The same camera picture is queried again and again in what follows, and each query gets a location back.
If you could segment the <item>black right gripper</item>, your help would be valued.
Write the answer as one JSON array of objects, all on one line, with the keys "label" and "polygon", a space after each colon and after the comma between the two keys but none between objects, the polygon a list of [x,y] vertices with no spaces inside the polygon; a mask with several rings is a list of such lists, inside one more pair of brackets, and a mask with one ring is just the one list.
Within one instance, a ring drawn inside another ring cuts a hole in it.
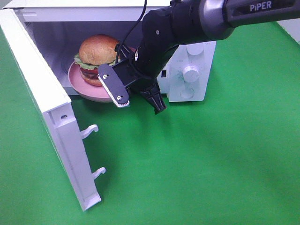
[{"label": "black right gripper", "polygon": [[139,91],[141,96],[154,108],[158,114],[166,109],[158,85],[159,63],[157,60],[144,60],[128,56],[125,60],[111,67],[102,64],[98,67],[98,79],[117,107],[126,107],[130,104],[126,89]]}]

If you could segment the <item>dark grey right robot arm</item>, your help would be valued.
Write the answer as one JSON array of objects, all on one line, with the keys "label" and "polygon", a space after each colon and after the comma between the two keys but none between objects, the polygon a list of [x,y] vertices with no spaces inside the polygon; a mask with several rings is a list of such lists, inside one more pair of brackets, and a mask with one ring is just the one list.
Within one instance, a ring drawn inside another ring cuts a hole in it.
[{"label": "dark grey right robot arm", "polygon": [[98,78],[117,107],[138,92],[155,113],[165,109],[157,76],[179,45],[228,38],[242,25],[299,18],[297,0],[173,0],[142,20],[142,40],[115,65],[102,64]]}]

